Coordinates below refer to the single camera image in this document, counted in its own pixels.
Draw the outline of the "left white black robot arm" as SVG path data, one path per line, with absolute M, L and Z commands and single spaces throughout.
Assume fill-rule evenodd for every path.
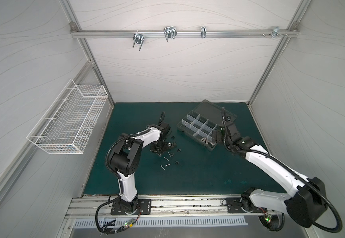
M 119 205 L 125 213 L 135 212 L 138 203 L 134 174 L 143 148 L 149 145 L 152 153 L 161 156 L 174 147 L 173 143 L 166 141 L 171 127 L 164 119 L 165 112 L 162 112 L 157 124 L 148 125 L 145 130 L 137 133 L 121 134 L 107 151 L 105 166 L 117 177 Z

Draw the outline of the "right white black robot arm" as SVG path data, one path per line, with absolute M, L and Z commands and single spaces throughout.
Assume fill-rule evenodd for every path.
M 250 137 L 242 137 L 236 125 L 227 120 L 224 108 L 221 117 L 225 149 L 260 168 L 284 189 L 284 193 L 278 193 L 251 187 L 241 195 L 243 211 L 252 213 L 259 209 L 266 213 L 272 210 L 282 216 L 288 215 L 304 228 L 315 226 L 329 233 L 342 231 L 342 218 L 327 198 L 322 180 L 309 178 L 291 169 Z

